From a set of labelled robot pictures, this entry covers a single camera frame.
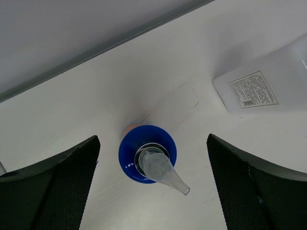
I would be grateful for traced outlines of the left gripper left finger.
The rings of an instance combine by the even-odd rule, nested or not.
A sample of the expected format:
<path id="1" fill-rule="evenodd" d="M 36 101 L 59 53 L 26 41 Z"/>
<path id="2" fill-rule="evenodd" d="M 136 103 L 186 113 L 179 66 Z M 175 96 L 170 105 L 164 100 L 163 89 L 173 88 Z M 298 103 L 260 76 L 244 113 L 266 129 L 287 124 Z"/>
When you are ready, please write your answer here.
<path id="1" fill-rule="evenodd" d="M 100 151 L 98 136 L 0 177 L 2 230 L 78 230 Z"/>

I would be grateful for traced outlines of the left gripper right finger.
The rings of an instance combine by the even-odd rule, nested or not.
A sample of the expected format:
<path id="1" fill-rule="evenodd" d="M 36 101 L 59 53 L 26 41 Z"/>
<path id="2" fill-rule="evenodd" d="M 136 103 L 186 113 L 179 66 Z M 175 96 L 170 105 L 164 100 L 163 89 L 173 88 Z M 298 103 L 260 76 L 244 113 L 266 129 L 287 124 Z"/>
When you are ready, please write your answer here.
<path id="1" fill-rule="evenodd" d="M 305 230 L 307 175 L 207 138 L 213 176 L 229 230 Z"/>

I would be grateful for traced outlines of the orange pump bottle blue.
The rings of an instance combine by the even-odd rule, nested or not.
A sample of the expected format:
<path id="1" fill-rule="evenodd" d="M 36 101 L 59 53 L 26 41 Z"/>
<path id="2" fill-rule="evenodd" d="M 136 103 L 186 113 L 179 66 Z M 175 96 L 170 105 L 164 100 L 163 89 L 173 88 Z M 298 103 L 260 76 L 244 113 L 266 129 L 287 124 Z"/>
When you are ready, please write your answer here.
<path id="1" fill-rule="evenodd" d="M 164 184 L 186 196 L 190 187 L 177 174 L 176 160 L 176 144 L 164 129 L 132 124 L 124 130 L 118 161 L 130 179 L 143 184 Z"/>

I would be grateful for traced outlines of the clear bottle black cap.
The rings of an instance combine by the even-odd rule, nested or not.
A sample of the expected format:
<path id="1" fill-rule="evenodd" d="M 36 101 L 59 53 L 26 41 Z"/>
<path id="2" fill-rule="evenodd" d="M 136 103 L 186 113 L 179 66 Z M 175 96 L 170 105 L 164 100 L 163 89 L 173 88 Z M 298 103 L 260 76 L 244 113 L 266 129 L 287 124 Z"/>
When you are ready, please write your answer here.
<path id="1" fill-rule="evenodd" d="M 232 115 L 307 109 L 307 36 L 213 80 Z"/>

